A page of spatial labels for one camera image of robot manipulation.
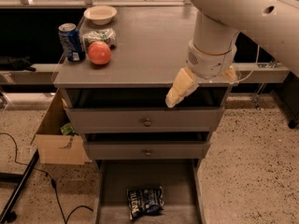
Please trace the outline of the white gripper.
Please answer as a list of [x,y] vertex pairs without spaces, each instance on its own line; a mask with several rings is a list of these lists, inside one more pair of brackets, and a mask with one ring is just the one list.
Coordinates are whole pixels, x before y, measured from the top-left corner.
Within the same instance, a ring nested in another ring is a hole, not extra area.
[[165,103],[173,108],[193,93],[198,87],[194,74],[201,78],[213,78],[222,75],[227,82],[236,82],[237,74],[232,67],[236,45],[231,45],[223,54],[207,54],[200,51],[191,40],[188,44],[187,61],[178,71],[175,81],[165,97]]

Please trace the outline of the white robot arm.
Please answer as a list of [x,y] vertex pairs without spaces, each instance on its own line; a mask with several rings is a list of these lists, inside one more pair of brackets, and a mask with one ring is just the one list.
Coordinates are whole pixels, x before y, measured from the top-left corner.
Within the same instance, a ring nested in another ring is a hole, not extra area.
[[299,76],[299,6],[296,0],[190,0],[197,8],[187,65],[166,95],[172,108],[199,86],[198,78],[234,83],[235,41],[248,36]]

